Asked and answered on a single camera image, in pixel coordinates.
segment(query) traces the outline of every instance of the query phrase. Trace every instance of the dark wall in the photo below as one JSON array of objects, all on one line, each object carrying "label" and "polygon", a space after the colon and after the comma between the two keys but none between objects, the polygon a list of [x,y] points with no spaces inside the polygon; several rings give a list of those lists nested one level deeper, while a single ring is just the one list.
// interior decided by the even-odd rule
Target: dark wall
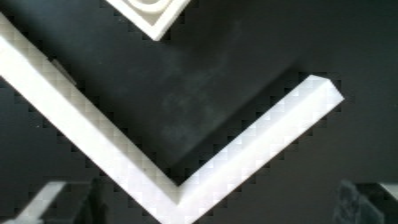
[{"label": "dark wall", "polygon": [[[2,0],[0,10],[177,183],[307,74],[334,80],[341,107],[199,221],[332,223],[339,180],[398,180],[398,2],[192,1],[161,42],[103,0]],[[99,170],[2,84],[7,218],[48,180]],[[108,222],[156,223],[103,179]]]}]

